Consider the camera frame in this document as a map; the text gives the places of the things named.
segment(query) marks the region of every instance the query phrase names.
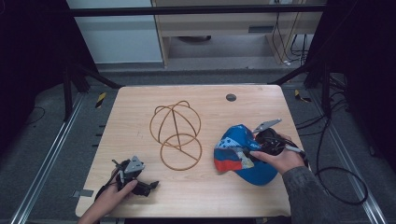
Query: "hand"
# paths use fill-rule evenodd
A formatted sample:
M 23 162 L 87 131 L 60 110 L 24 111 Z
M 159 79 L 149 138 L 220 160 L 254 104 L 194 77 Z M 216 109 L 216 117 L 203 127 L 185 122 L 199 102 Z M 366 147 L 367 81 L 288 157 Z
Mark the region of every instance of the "hand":
M 291 138 L 289 136 L 282 133 L 279 133 L 279 135 L 291 141 Z M 250 151 L 250 154 L 261 161 L 265 161 L 273 165 L 281 175 L 285 174 L 288 170 L 291 170 L 292 168 L 304 166 L 304 161 L 301 156 L 297 152 L 287 149 L 284 149 L 277 156 L 272 156 L 261 151 Z
M 100 218 L 109 214 L 125 198 L 133 196 L 132 190 L 137 184 L 137 180 L 129 182 L 125 187 L 118 191 L 116 176 L 113 178 L 108 188 L 96 199 L 91 207 L 82 215 L 78 224 L 96 223 Z

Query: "gray floor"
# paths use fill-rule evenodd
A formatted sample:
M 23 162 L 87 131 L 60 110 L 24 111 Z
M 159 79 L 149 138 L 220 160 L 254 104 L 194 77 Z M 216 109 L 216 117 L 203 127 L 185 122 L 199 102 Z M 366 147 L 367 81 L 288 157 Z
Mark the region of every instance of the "gray floor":
M 283 77 L 300 64 L 299 61 L 291 65 L 277 64 L 269 50 L 270 43 L 259 35 L 212 36 L 206 42 L 186 42 L 185 39 L 175 38 L 172 44 L 171 58 L 166 68 L 137 69 L 133 73 L 107 72 L 103 75 L 124 85 L 261 84 Z M 301 85 L 302 80 L 304 75 L 294 78 L 282 88 L 296 124 L 320 116 L 321 113 L 318 102 L 315 101 L 320 88 L 305 90 Z M 36 198 L 35 206 L 28 211 L 30 221 L 45 223 L 56 220 L 56 223 L 60 223 L 77 220 L 74 210 L 78 199 L 72 197 L 72 194 L 83 188 L 96 145 L 100 143 L 97 134 L 103 132 L 102 125 L 106 124 L 117 96 L 117 90 L 111 90 L 93 79 L 89 81 L 92 87 L 88 93 L 74 91 L 74 99 L 82 99 L 81 108 Z M 295 89 L 314 102 L 296 100 Z M 106 99 L 101 108 L 95 108 L 98 95 L 103 91 L 106 92 Z M 343 97 L 338 94 L 333 99 L 338 102 Z M 11 146 L 12 154 L 1 162 L 0 222 L 12 218 L 46 159 L 63 125 L 63 101 L 62 85 L 40 93 L 36 98 L 37 109 L 27 120 L 27 123 L 32 123 L 21 131 Z M 396 174 L 390 170 L 385 160 L 370 156 L 364 136 L 346 111 L 346 106 L 341 104 L 333 112 L 332 127 L 325 133 L 320 148 L 319 166 L 345 166 L 345 156 L 339 149 L 345 148 L 350 156 L 347 166 L 352 164 L 358 169 L 358 175 L 364 179 L 371 194 L 369 202 L 364 205 L 347 205 L 335 199 L 333 202 L 344 223 L 396 223 Z M 319 134 L 303 134 L 320 132 L 323 125 L 324 122 L 321 121 L 299 130 L 314 171 Z M 337 136 L 341 138 L 342 144 L 337 142 Z M 323 174 L 323 179 L 339 197 L 349 201 L 359 199 L 351 184 L 353 178 L 329 171 Z M 386 220 L 373 220 L 373 216 L 368 215 L 373 209 Z

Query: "sleeve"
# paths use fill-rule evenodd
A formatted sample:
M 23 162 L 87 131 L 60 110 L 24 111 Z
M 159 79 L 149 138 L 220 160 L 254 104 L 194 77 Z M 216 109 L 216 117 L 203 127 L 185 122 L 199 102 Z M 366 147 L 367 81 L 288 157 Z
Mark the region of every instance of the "sleeve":
M 312 172 L 296 167 L 283 174 L 292 223 L 339 223 L 338 214 Z

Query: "baseball cap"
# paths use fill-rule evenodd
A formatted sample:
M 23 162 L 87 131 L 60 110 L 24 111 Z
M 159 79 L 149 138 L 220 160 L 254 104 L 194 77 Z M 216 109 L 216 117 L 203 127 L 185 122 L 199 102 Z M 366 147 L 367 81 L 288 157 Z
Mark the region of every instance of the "baseball cap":
M 243 124 L 232 126 L 221 137 L 214 149 L 214 162 L 218 171 L 234 171 L 253 185 L 266 185 L 277 174 L 277 170 L 264 161 L 252 161 L 249 151 L 260 150 L 250 129 Z

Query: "floor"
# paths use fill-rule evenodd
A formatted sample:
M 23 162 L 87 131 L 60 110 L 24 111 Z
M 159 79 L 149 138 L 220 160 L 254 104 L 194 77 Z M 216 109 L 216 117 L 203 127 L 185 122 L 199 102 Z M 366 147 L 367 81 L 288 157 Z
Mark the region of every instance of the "floor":
M 300 49 L 302 41 L 299 36 L 294 49 Z M 262 35 L 212 36 L 209 41 L 174 38 L 166 67 L 139 68 L 133 73 L 107 71 L 103 76 L 126 85 L 266 83 L 283 77 L 304 62 L 300 61 L 301 57 L 290 53 L 290 57 L 297 61 L 290 65 L 278 64 L 269 45 Z M 318 106 L 320 89 L 306 90 L 302 86 L 304 77 L 305 74 L 301 74 L 282 86 L 297 127 L 303 127 L 305 121 L 321 116 Z M 93 79 L 89 81 L 92 88 L 88 93 L 80 94 L 74 90 L 74 102 L 80 102 L 80 105 L 78 114 L 69 123 L 70 127 L 64 127 L 63 123 L 62 86 L 55 86 L 37 96 L 36 109 L 11 145 L 12 154 L 0 164 L 0 179 L 3 182 L 0 223 L 8 223 L 18 214 L 15 213 L 18 209 L 24 211 L 25 218 L 31 223 L 71 223 L 77 220 L 74 214 L 78 201 L 76 195 L 83 188 L 117 96 L 117 90 L 111 90 Z M 310 99 L 312 103 L 296 99 L 295 90 L 299 90 L 301 97 Z M 106 92 L 106 99 L 97 109 L 94 105 L 103 91 Z M 343 102 L 339 94 L 334 95 L 333 100 Z M 369 200 L 363 205 L 349 205 L 337 200 L 334 203 L 343 223 L 396 223 L 393 212 L 396 211 L 396 175 L 385 160 L 370 156 L 364 136 L 353 116 L 347 113 L 346 106 L 343 102 L 334 109 L 331 126 L 322 141 L 324 149 L 320 152 L 320 167 L 342 166 L 359 175 L 369 188 Z M 321 120 L 316 125 L 299 130 L 311 161 L 316 160 L 321 142 L 320 134 L 313 133 L 320 132 L 323 126 Z M 61 132 L 65 132 L 65 139 L 57 138 Z M 362 185 L 350 175 L 331 172 L 325 175 L 324 181 L 331 192 L 336 192 L 343 199 L 353 202 L 361 199 Z M 31 199 L 32 204 L 24 199 Z M 111 218 L 104 221 L 114 223 Z

